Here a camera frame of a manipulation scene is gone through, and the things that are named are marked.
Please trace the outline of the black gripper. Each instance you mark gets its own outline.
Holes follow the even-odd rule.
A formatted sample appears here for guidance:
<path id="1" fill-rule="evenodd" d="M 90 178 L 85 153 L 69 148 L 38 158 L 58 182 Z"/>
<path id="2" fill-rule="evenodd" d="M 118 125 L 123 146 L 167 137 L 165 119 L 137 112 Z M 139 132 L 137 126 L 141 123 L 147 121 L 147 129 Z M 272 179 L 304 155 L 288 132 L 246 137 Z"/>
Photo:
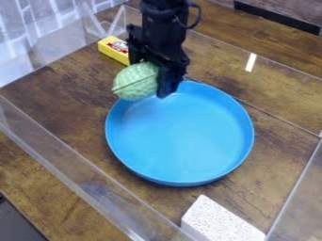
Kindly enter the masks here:
<path id="1" fill-rule="evenodd" d="M 190 64 L 183 51 L 189 8 L 188 0 L 141 0 L 141 25 L 127 25 L 130 64 L 150 61 L 157 65 L 162 99 L 178 90 Z"/>

